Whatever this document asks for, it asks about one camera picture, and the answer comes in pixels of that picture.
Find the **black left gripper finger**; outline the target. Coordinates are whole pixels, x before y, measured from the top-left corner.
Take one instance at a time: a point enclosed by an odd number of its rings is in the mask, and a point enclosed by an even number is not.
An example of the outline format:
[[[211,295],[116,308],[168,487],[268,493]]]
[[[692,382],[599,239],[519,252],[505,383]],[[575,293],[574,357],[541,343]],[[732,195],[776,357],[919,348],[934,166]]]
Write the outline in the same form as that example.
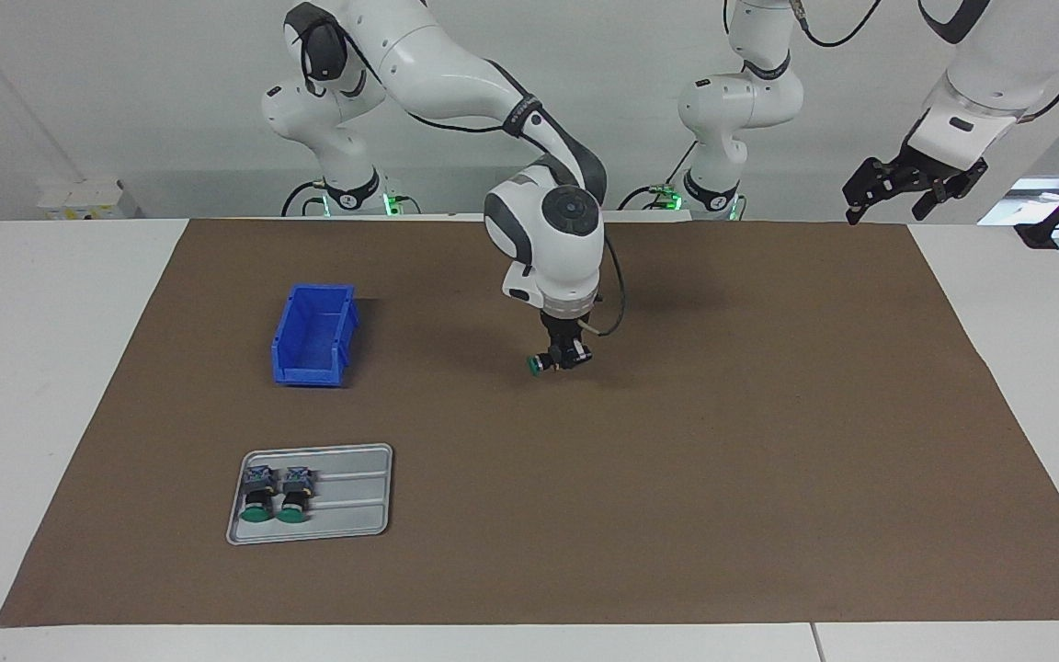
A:
[[[962,173],[950,179],[934,180],[928,191],[917,198],[915,205],[912,205],[913,218],[917,222],[925,221],[936,207],[949,200],[962,200],[970,187],[972,187],[972,175],[968,173]]]
[[[842,185],[842,194],[848,203],[846,221],[858,225],[870,207],[891,200],[898,194],[895,177],[898,173],[896,162],[883,162],[878,158],[866,158],[848,181]]]

